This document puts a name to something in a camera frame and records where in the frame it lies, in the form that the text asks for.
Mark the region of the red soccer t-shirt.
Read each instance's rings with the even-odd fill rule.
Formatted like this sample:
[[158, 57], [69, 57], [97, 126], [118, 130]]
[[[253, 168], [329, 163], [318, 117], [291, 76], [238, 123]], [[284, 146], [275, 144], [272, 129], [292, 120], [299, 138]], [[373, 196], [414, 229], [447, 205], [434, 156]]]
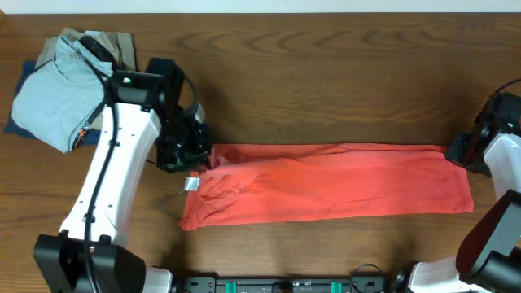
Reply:
[[179, 225], [471, 213], [464, 168], [436, 145], [216, 144]]

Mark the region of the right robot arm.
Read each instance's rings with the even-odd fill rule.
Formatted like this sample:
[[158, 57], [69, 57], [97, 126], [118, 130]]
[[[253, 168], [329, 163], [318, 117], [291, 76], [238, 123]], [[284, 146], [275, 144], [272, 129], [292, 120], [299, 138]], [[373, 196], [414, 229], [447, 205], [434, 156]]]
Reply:
[[454, 257], [416, 264], [411, 292], [520, 292], [520, 137], [499, 133], [487, 146], [497, 202]]

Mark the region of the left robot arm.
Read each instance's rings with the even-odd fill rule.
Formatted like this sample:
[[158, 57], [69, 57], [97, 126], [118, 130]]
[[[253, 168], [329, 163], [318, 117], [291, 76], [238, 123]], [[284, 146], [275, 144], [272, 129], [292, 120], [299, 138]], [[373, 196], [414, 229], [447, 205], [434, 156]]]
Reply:
[[179, 292], [168, 269], [127, 250], [129, 216], [151, 148], [167, 172], [204, 166], [211, 153], [204, 111], [178, 103], [189, 78], [178, 67], [119, 70], [104, 83], [103, 129], [81, 193], [56, 235], [33, 258], [53, 292]]

